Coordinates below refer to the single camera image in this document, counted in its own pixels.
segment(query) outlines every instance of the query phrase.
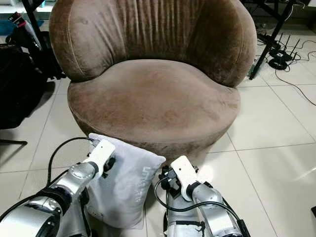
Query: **black bag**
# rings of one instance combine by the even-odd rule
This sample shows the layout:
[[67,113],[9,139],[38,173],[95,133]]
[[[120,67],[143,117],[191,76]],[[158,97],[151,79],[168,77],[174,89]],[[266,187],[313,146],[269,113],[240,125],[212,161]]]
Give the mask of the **black bag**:
[[0,129],[15,128],[30,115],[46,80],[19,46],[0,44]]

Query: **black tripod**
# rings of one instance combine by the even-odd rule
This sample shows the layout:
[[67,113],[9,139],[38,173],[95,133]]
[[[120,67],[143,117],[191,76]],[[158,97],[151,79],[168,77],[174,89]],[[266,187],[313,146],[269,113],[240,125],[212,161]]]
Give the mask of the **black tripod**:
[[25,146],[28,142],[27,141],[12,141],[12,140],[3,140],[0,139],[0,144],[17,144]]

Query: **brown armchair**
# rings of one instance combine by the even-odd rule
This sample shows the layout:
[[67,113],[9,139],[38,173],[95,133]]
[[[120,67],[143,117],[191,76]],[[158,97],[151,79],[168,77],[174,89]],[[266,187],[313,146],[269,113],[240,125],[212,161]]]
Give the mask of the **brown armchair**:
[[84,133],[168,163],[227,131],[256,47],[239,0],[58,0],[49,31]]

